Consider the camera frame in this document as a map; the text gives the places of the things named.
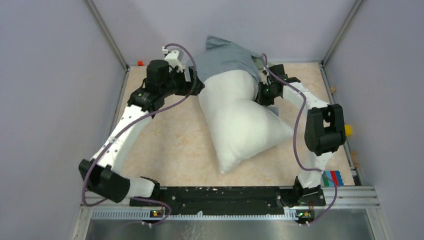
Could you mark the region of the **small wooden piece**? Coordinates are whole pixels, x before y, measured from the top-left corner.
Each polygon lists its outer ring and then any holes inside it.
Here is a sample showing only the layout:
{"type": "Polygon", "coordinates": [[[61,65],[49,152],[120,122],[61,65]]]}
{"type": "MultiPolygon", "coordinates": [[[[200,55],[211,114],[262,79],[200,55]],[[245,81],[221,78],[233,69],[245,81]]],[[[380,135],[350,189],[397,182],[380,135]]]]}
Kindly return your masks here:
{"type": "Polygon", "coordinates": [[[337,90],[337,88],[336,88],[336,87],[334,87],[334,86],[332,86],[332,87],[330,88],[330,92],[331,92],[332,94],[334,94],[334,93],[336,92],[336,90],[337,90]]]}

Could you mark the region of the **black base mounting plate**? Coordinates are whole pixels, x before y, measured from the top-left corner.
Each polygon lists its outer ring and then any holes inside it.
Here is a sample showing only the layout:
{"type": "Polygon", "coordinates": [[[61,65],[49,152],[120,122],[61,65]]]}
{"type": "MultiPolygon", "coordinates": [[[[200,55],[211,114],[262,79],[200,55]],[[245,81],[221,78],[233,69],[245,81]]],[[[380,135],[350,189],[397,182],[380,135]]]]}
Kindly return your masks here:
{"type": "Polygon", "coordinates": [[[153,207],[165,203],[173,216],[247,216],[279,215],[284,207],[323,207],[326,204],[323,190],[302,194],[291,186],[230,186],[230,187],[161,187],[152,195],[157,203],[130,199],[131,207],[153,207]]]}

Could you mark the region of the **aluminium frame rail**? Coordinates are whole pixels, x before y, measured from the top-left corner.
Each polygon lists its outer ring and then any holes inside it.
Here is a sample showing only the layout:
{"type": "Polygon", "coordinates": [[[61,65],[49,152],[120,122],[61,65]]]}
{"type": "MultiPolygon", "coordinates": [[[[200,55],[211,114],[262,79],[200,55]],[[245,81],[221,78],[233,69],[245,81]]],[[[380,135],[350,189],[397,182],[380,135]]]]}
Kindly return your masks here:
{"type": "Polygon", "coordinates": [[[90,209],[94,220],[288,220],[308,223],[323,210],[378,208],[373,187],[324,187],[300,200],[288,186],[161,187],[154,199],[160,204],[126,198],[90,209]]]}

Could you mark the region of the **white pillow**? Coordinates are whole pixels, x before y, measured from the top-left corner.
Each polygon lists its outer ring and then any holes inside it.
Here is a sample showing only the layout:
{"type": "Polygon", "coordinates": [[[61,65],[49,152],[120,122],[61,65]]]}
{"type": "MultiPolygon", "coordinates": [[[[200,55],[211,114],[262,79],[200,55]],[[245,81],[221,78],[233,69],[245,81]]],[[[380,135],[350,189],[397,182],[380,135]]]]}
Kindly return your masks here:
{"type": "Polygon", "coordinates": [[[206,79],[198,95],[222,174],[294,134],[277,114],[255,102],[259,83],[245,70],[230,70],[206,79]]]}

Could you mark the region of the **grey-blue and beige pillowcase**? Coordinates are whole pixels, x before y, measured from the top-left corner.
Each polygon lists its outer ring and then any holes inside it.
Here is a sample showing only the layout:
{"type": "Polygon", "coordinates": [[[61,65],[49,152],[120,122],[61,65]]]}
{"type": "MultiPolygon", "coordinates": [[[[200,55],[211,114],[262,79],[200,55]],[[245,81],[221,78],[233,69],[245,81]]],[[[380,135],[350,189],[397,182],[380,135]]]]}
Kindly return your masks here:
{"type": "Polygon", "coordinates": [[[274,110],[255,102],[262,77],[254,61],[259,54],[232,41],[209,35],[205,51],[194,61],[205,88],[198,95],[208,120],[242,117],[279,119],[274,110]]]}

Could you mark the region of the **small yellow block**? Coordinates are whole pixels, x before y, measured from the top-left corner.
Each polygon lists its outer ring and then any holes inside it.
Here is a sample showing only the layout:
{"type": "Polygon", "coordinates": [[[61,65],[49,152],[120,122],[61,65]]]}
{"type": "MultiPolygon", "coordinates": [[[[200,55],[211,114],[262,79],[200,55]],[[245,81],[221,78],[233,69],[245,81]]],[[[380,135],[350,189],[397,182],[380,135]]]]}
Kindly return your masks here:
{"type": "Polygon", "coordinates": [[[353,128],[350,124],[345,124],[344,125],[344,130],[345,130],[345,135],[347,137],[350,137],[353,135],[353,128]]]}

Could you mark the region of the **multicolour toy brick stack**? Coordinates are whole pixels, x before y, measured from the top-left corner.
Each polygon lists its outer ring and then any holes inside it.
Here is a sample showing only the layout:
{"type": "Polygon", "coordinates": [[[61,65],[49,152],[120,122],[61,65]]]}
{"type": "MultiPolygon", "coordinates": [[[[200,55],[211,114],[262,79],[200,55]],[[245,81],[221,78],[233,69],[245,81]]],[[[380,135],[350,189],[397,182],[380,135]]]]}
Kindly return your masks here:
{"type": "Polygon", "coordinates": [[[322,187],[341,187],[344,186],[344,182],[339,170],[325,170],[321,176],[322,187]]]}

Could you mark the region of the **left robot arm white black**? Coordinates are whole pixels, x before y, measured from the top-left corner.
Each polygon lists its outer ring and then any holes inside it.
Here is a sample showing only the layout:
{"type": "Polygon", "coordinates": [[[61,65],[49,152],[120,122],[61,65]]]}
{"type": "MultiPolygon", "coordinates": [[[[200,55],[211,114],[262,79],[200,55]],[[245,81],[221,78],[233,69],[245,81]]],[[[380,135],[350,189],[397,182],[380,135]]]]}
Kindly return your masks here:
{"type": "Polygon", "coordinates": [[[139,197],[149,207],[160,202],[160,184],[148,177],[127,178],[121,175],[127,155],[147,124],[164,107],[169,96],[196,96],[205,85],[198,79],[195,65],[186,69],[172,66],[166,60],[152,60],[146,77],[129,96],[123,114],[100,150],[90,160],[83,159],[78,170],[83,178],[82,201],[86,192],[119,203],[125,198],[139,197]]]}

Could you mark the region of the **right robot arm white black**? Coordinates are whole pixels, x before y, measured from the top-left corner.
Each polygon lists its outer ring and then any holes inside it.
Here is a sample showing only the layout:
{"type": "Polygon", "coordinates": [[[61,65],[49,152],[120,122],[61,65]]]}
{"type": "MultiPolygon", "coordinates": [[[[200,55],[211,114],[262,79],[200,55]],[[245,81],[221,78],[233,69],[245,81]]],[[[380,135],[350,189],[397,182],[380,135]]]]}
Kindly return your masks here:
{"type": "Polygon", "coordinates": [[[304,142],[308,149],[307,159],[299,164],[301,171],[285,197],[285,205],[307,206],[322,194],[322,174],[330,158],[346,141],[343,108],[315,96],[297,77],[288,77],[283,64],[266,64],[262,73],[265,80],[259,84],[257,103],[270,106],[275,98],[281,97],[293,104],[299,110],[295,132],[301,116],[306,116],[304,142]]]}

